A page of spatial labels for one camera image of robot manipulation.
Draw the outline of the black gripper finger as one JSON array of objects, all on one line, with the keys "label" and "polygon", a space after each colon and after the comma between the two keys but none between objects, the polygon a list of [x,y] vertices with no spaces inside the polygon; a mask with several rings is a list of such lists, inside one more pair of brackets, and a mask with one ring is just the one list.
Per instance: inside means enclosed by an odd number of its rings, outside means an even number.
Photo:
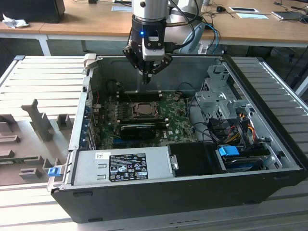
[{"label": "black gripper finger", "polygon": [[147,62],[143,59],[142,49],[135,42],[129,42],[123,49],[123,54],[133,66],[138,69],[139,74],[142,76],[142,83],[148,83]]},{"label": "black gripper finger", "polygon": [[155,64],[155,62],[152,62],[152,64],[150,64],[150,70],[147,76],[147,83],[151,81],[150,75],[156,75],[163,69],[167,68],[171,64],[172,60],[173,57],[171,55],[165,54],[160,63]]}]

